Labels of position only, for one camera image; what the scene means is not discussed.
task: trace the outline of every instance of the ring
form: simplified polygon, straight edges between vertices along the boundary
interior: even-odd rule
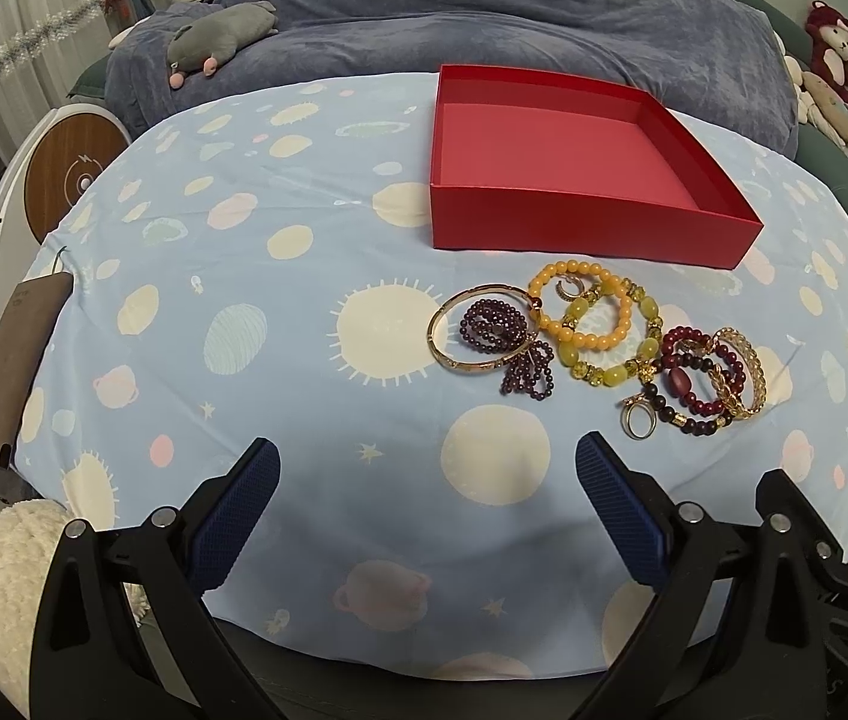
[[[521,346],[507,352],[507,354],[501,357],[497,357],[494,360],[484,360],[483,362],[461,362],[460,360],[448,357],[437,348],[437,344],[434,343],[434,330],[437,327],[437,322],[440,322],[440,319],[445,317],[452,308],[459,303],[463,303],[464,300],[476,298],[478,295],[511,295],[514,298],[524,300],[531,309],[531,325],[533,328],[531,328],[531,331],[528,331],[528,336],[521,343]],[[543,305],[543,301],[540,298],[532,298],[524,290],[507,284],[482,284],[480,287],[472,287],[469,290],[464,290],[461,293],[451,296],[451,298],[448,298],[444,302],[444,305],[440,309],[437,309],[437,312],[431,317],[431,321],[427,326],[427,347],[430,349],[434,359],[440,362],[440,365],[450,370],[462,370],[467,373],[480,370],[496,370],[496,368],[502,367],[502,365],[507,365],[515,357],[520,357],[533,346],[533,343],[537,340],[537,334],[540,332],[540,325],[537,324],[537,319],[540,317],[540,311]]]
[[[643,435],[635,433],[632,425],[630,425],[630,415],[633,413],[634,409],[643,410],[643,412],[651,418],[651,427],[649,427],[648,432]],[[651,408],[651,404],[643,399],[643,397],[639,396],[636,398],[628,398],[627,401],[624,402],[624,410],[621,412],[621,427],[624,428],[624,432],[627,433],[627,437],[635,440],[635,442],[643,442],[643,440],[651,437],[651,434],[654,432],[654,428],[657,427],[657,412]]]
[[[568,290],[565,290],[561,281],[570,281],[572,284],[575,284],[576,287],[578,287],[578,293],[576,295],[569,293]],[[555,285],[555,290],[557,290],[557,296],[561,300],[566,300],[568,303],[573,303],[575,300],[580,298],[581,295],[587,292],[587,289],[584,286],[584,279],[582,279],[581,276],[574,274],[560,274],[560,278],[557,280],[557,285]]]

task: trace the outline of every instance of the white curtain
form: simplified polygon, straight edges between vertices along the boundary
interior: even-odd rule
[[[107,53],[99,0],[0,0],[0,155],[10,161],[77,76]]]

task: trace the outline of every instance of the jewelry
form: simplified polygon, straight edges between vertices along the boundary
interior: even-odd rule
[[[531,345],[537,338],[537,334],[540,332],[540,325],[537,324],[536,327],[533,328],[533,332],[528,332],[527,337],[521,341],[517,348],[514,348],[509,352],[504,352],[501,357],[496,358],[495,360],[485,360],[483,362],[461,362],[460,360],[455,360],[444,354],[444,352],[437,348],[437,344],[434,342],[434,331],[435,327],[437,327],[437,322],[440,322],[440,319],[443,319],[446,314],[459,303],[463,303],[464,300],[469,300],[470,298],[478,298],[480,295],[513,295],[514,298],[524,300],[528,304],[528,308],[530,308],[531,311],[531,319],[534,319],[535,314],[540,314],[540,298],[532,298],[531,295],[528,295],[524,290],[507,284],[482,284],[480,287],[472,287],[470,290],[464,290],[456,295],[452,295],[451,298],[445,300],[444,304],[437,309],[437,312],[435,312],[435,314],[431,317],[431,321],[427,326],[428,349],[430,349],[435,360],[440,362],[440,365],[443,365],[450,370],[460,370],[465,373],[480,370],[496,370],[496,368],[502,367],[502,365],[507,365],[507,363],[515,357],[524,354],[528,349],[530,349]]]
[[[598,284],[585,288],[584,277],[596,276]],[[599,263],[579,263],[576,260],[557,262],[544,266],[528,285],[529,295],[540,295],[542,287],[552,279],[557,279],[557,295],[568,301],[569,305],[560,321],[541,314],[539,324],[557,341],[557,357],[565,367],[571,368],[571,376],[586,381],[592,386],[618,386],[637,375],[640,362],[653,360],[660,349],[661,327],[664,322],[659,316],[657,302],[650,298],[643,287],[634,284],[629,278],[611,274]],[[577,293],[569,293],[561,283],[570,282],[578,287]],[[597,336],[593,333],[576,331],[581,317],[593,307],[600,298],[614,295],[620,300],[618,325],[609,336]],[[581,349],[605,351],[617,346],[632,326],[632,311],[637,304],[641,316],[646,319],[646,338],[637,347],[636,354],[621,365],[605,370],[581,360]]]
[[[721,341],[727,341],[737,353]],[[645,434],[637,434],[630,424],[635,408],[649,408],[661,422],[671,422],[680,428],[682,433],[695,436],[713,436],[735,418],[750,418],[763,408],[766,402],[766,381],[763,378],[761,362],[747,338],[733,328],[723,327],[713,336],[708,336],[696,328],[675,327],[664,336],[661,351],[664,353],[661,359],[646,362],[638,369],[642,390],[622,402],[624,410],[621,413],[621,424],[624,432],[632,439],[643,440],[649,437],[657,421],[651,418],[651,428]],[[727,367],[722,370],[712,360],[703,356],[711,354],[722,358]],[[738,360],[738,354],[744,358],[744,362]],[[705,371],[718,392],[718,398],[713,401],[701,401],[697,398],[691,389],[691,379],[682,367]],[[744,370],[750,373],[754,388],[754,404],[750,409],[744,407],[739,397],[747,381]],[[694,419],[667,405],[667,398],[652,381],[654,376],[662,371],[667,371],[667,390],[679,398],[680,403],[688,408],[692,415],[717,418]]]
[[[504,300],[482,298],[461,318],[461,339],[472,348],[489,354],[509,352],[520,346],[528,336],[528,322],[521,313]],[[545,341],[534,341],[527,352],[507,364],[501,394],[526,392],[534,400],[544,400],[554,392],[551,373],[554,350]],[[543,389],[537,389],[538,382]]]
[[[434,343],[434,330],[437,322],[452,308],[469,298],[479,295],[503,293],[522,298],[531,310],[531,319],[540,314],[541,299],[532,298],[523,290],[509,287],[506,284],[485,284],[454,295],[444,305],[437,309],[428,324],[427,342],[432,355],[444,367],[451,370],[477,371],[494,370],[507,365],[504,381],[501,383],[502,394],[509,392],[526,392],[534,400],[543,400],[554,392],[554,375],[551,373],[550,362],[554,360],[554,350],[550,344],[538,341],[539,326],[534,325],[533,331],[528,328],[528,321],[521,313],[503,300],[483,298],[471,305],[459,324],[461,339],[468,346],[488,354],[499,354],[495,360],[486,362],[461,362],[453,360],[441,352]]]
[[[715,354],[727,363],[727,370],[719,370],[718,367],[703,370],[706,370],[714,385],[714,391],[718,394],[718,401],[715,402],[723,404],[734,418],[749,419],[761,412],[768,397],[768,385],[763,378],[760,358],[742,333],[733,327],[721,327],[713,336],[707,336],[691,327],[675,327],[667,332],[664,343],[661,344],[664,367],[673,367],[669,365],[672,362],[669,358],[675,358],[675,351],[680,348],[689,348],[700,355]],[[745,372],[750,374],[754,389],[750,408],[741,400],[744,383],[747,381]]]

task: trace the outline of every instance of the red box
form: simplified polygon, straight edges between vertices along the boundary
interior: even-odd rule
[[[435,248],[736,268],[763,228],[651,95],[547,71],[444,65],[431,157]]]

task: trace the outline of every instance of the brown tag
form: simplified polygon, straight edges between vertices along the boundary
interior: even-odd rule
[[[74,288],[74,276],[59,274],[23,281],[14,289],[0,321],[0,461],[13,454],[24,405],[44,348]]]

